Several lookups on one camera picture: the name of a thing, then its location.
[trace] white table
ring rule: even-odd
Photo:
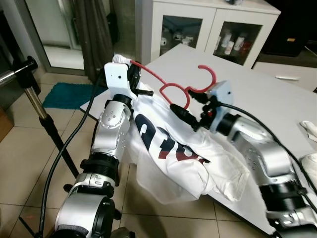
[[[234,105],[259,118],[296,157],[300,158],[317,150],[317,143],[309,140],[305,130],[299,126],[299,122],[302,120],[317,123],[317,94],[224,59],[200,53],[182,44],[147,66],[166,82],[175,82],[184,87],[193,86],[201,89],[210,84],[211,76],[206,70],[198,69],[199,64],[210,66],[216,72],[217,81],[230,81]],[[141,81],[150,85],[155,93],[159,93],[162,83],[152,75],[142,71]],[[168,89],[166,93],[170,95],[170,99],[174,103],[184,105],[184,96],[180,90]],[[92,117],[99,117],[107,99],[109,99],[108,91],[95,98],[90,110]],[[88,103],[84,104],[81,109],[85,110],[87,105]],[[189,109],[195,116],[199,117],[202,104],[191,99]],[[225,149],[244,161],[223,136],[216,135],[215,137]],[[305,180],[301,180],[303,185],[307,187]],[[239,202],[231,203],[215,192],[211,192],[209,195],[231,212],[265,233],[271,234],[274,231],[265,218],[265,205],[251,176]],[[310,198],[317,205],[317,197],[310,194]]]

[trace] curtain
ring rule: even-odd
[[[99,70],[112,61],[113,47],[102,0],[74,0],[76,26],[85,74],[93,83]]]

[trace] tile floor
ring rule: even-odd
[[[42,101],[57,82],[89,83],[81,76],[46,73],[39,80]],[[77,110],[47,111],[63,140],[68,138],[83,115]],[[25,95],[13,103],[7,113],[15,127],[0,143],[0,237],[30,238],[18,217],[23,217],[33,230],[37,230],[43,186],[57,149]],[[68,146],[78,167],[88,158],[94,124],[88,118]],[[113,229],[126,226],[136,232],[138,238],[264,238],[208,197],[164,206],[138,186],[135,165],[121,164],[120,171],[120,186],[115,189],[113,199],[123,215],[121,221],[114,221]],[[45,233],[53,227],[66,197],[63,185],[72,182],[74,178],[61,160],[49,190]]]

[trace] white cabinet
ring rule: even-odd
[[[251,68],[278,15],[218,9],[206,52]]]
[[[183,43],[204,51],[216,9],[155,2],[153,4],[151,61]]]
[[[142,0],[141,61],[185,44],[251,68],[279,14],[264,0]]]
[[[253,70],[313,92],[317,88],[317,68],[257,62]]]

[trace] bottle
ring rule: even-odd
[[[217,44],[216,44],[216,47],[214,49],[215,51],[218,49],[220,40],[221,40],[221,36],[218,37]]]
[[[230,31],[226,30],[224,37],[223,37],[223,40],[222,40],[222,43],[221,43],[221,47],[226,48],[228,46],[228,43],[231,39],[231,36],[232,36],[232,34],[230,33]]]
[[[234,45],[234,42],[233,41],[229,41],[228,46],[227,46],[226,50],[224,51],[224,53],[226,55],[229,55],[231,53],[233,45]]]
[[[246,37],[246,34],[245,33],[241,33],[240,36],[238,37],[236,43],[234,44],[234,47],[233,49],[235,51],[239,51],[241,49],[241,47],[243,46],[243,42],[244,42],[244,39]]]

